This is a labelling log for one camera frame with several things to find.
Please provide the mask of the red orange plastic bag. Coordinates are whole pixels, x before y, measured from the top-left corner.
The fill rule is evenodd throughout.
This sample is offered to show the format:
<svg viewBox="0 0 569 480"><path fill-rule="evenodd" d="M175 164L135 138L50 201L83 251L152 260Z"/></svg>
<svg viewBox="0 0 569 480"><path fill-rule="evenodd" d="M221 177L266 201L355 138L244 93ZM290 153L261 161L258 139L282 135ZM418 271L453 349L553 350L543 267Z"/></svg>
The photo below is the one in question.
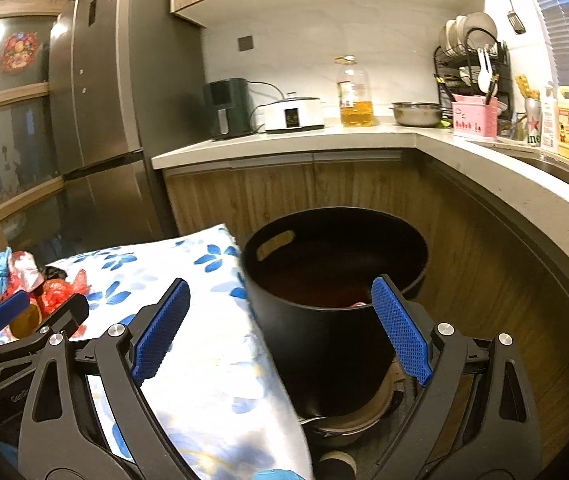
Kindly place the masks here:
<svg viewBox="0 0 569 480"><path fill-rule="evenodd" d="M74 294L87 296L90 286L87 283L87 275L84 269L80 269L73 281L68 282L63 278L50 278L44 281L36 294L36 302L40 311L40 322L44 322L58 310L62 304Z"/></svg>

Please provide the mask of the red printed clear bag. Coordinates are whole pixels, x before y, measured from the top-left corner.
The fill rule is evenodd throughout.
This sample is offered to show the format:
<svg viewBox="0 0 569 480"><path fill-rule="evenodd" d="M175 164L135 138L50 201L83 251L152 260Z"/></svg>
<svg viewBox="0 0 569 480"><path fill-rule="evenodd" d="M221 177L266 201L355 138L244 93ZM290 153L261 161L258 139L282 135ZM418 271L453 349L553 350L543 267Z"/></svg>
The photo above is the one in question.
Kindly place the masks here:
<svg viewBox="0 0 569 480"><path fill-rule="evenodd" d="M10 263L10 284L7 291L0 297L0 304L18 290L32 292L44 284L44 278L38 269L34 257L29 252L14 252Z"/></svg>

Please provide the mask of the blue knotted plastic bag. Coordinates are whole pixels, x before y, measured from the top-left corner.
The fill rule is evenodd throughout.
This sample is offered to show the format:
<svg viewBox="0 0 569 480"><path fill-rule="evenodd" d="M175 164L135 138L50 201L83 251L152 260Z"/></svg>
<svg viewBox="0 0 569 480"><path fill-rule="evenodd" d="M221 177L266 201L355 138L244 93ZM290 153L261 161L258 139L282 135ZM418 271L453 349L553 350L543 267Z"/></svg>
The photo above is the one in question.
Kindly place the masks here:
<svg viewBox="0 0 569 480"><path fill-rule="evenodd" d="M12 249L7 247L0 252L0 297L7 291L10 284L10 263Z"/></svg>

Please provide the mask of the large red gold paper cup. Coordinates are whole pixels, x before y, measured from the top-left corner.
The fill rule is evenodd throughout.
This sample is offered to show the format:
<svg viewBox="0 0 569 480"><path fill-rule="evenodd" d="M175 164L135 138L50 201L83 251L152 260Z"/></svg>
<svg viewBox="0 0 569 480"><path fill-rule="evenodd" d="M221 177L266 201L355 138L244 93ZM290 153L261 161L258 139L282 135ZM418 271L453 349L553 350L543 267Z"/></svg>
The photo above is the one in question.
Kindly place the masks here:
<svg viewBox="0 0 569 480"><path fill-rule="evenodd" d="M33 335L42 322L42 312L37 304L28 307L14 318L9 324L9 330L14 338L23 339Z"/></svg>

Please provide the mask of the black plastic bag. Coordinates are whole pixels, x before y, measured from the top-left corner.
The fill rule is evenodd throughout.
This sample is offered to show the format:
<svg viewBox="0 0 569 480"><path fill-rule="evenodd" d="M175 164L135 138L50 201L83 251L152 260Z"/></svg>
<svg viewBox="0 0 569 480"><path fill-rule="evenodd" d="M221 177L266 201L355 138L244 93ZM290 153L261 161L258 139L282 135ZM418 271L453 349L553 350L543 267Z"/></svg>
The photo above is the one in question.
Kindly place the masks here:
<svg viewBox="0 0 569 480"><path fill-rule="evenodd" d="M68 274L62 270L57 268L56 266L44 266L42 270L40 270L40 274L45 281L50 280L62 280L65 281L68 277Z"/></svg>

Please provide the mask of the black trash bin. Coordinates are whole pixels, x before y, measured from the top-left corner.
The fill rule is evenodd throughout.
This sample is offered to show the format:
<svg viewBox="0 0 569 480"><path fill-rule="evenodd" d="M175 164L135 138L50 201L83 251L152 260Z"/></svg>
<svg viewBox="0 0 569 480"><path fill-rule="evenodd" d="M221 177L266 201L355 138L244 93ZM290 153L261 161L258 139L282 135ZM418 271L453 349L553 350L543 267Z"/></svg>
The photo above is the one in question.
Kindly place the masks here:
<svg viewBox="0 0 569 480"><path fill-rule="evenodd" d="M294 212L248 239L246 293L298 415L347 415L373 398L395 356L372 305L373 281L386 275L413 299L428 262L417 228L365 208Z"/></svg>

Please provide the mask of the floral blue white tablecloth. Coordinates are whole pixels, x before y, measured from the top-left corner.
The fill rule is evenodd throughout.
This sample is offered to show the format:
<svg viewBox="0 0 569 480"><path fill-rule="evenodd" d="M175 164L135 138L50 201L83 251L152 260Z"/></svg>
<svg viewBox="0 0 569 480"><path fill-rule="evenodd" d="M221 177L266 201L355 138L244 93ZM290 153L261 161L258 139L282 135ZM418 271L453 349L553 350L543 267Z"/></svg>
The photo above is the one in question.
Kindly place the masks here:
<svg viewBox="0 0 569 480"><path fill-rule="evenodd" d="M264 470L313 475L299 426L224 224L155 243L45 258L68 278L85 272L89 315L76 336L101 336L160 300L177 278L190 307L156 375L141 387L151 410L201 479L251 479Z"/></svg>

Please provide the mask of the wooden lower cabinets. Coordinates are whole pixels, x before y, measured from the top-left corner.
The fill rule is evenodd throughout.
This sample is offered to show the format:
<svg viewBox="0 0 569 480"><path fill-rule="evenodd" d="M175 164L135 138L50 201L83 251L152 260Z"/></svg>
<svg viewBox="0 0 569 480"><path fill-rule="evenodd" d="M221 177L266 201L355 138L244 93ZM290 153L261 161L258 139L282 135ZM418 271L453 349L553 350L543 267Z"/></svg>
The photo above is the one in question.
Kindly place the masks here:
<svg viewBox="0 0 569 480"><path fill-rule="evenodd" d="M163 176L184 234L223 223L244 243L272 220L321 206L407 220L429 245L421 304L469 335L515 338L543 459L569 455L569 256L495 192L415 148L197 162Z"/></svg>

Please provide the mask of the pink utensil basket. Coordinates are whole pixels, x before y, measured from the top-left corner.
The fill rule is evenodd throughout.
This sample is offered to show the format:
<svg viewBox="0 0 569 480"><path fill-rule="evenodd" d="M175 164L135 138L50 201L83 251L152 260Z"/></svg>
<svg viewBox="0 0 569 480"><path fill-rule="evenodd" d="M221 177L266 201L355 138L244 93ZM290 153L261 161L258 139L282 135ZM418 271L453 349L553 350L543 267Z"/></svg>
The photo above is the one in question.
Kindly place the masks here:
<svg viewBox="0 0 569 480"><path fill-rule="evenodd" d="M455 94L451 104L452 128L465 138L495 139L498 132L498 100L486 103L486 96Z"/></svg>

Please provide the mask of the white slim bottle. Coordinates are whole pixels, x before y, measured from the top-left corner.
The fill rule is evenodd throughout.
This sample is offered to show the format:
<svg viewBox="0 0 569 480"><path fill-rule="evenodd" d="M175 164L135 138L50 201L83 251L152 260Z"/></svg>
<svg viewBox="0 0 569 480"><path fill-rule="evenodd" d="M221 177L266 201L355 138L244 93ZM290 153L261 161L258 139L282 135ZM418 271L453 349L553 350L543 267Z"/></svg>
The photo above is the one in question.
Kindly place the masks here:
<svg viewBox="0 0 569 480"><path fill-rule="evenodd" d="M557 110L557 92L551 82L546 85L541 95L542 121L541 121L541 147L549 152L557 152L559 143L559 111Z"/></svg>

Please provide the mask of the black air fryer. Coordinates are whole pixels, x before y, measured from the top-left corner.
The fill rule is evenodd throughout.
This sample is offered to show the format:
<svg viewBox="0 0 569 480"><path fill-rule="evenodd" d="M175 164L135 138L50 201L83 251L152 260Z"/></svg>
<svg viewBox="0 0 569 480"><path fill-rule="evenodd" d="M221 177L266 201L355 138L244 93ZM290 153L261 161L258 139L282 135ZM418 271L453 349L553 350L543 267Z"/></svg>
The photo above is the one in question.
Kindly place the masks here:
<svg viewBox="0 0 569 480"><path fill-rule="evenodd" d="M213 140L247 136L253 131L249 81L229 78L204 84L205 116Z"/></svg>

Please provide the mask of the dark steel refrigerator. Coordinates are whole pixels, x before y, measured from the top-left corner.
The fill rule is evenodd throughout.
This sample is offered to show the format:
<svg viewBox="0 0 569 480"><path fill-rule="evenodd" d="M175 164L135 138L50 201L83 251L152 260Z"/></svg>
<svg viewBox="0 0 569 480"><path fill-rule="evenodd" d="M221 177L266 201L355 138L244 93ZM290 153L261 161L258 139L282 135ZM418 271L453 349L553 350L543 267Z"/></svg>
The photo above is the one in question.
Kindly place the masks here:
<svg viewBox="0 0 569 480"><path fill-rule="evenodd" d="M207 138L202 34L168 0L75 0L51 35L69 254L178 234L158 155Z"/></svg>

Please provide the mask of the cooking oil bottle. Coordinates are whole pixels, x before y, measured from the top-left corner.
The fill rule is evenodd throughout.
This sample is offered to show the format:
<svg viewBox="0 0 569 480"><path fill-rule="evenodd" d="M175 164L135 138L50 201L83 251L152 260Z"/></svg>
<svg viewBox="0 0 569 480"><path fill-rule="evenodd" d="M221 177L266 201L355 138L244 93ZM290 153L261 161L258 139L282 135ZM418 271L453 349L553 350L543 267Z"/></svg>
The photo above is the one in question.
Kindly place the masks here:
<svg viewBox="0 0 569 480"><path fill-rule="evenodd" d="M338 56L334 62L339 67L336 87L342 125L372 127L374 114L367 72L358 64L354 55Z"/></svg>

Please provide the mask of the white slow cooker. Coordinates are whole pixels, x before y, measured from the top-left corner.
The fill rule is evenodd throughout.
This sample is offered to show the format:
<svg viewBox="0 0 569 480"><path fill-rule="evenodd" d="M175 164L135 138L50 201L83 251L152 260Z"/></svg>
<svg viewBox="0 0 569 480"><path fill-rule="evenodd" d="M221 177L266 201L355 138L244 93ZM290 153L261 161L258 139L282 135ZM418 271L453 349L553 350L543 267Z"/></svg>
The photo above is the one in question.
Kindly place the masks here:
<svg viewBox="0 0 569 480"><path fill-rule="evenodd" d="M324 128L321 99L316 96L288 96L263 107L266 133L286 133Z"/></svg>

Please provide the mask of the hanging metal spatula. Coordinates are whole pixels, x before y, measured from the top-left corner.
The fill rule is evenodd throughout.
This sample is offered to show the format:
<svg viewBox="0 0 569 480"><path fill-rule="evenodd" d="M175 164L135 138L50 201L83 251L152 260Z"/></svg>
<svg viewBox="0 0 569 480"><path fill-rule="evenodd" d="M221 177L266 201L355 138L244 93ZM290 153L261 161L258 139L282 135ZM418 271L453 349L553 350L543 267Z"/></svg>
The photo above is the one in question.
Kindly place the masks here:
<svg viewBox="0 0 569 480"><path fill-rule="evenodd" d="M508 0L508 3L509 3L509 10L507 13L507 18L513 29L513 32L515 32L516 35L519 36L524 35L526 32L526 27L522 22L521 18L519 17L519 14L517 14L516 10L514 9L513 1Z"/></svg>

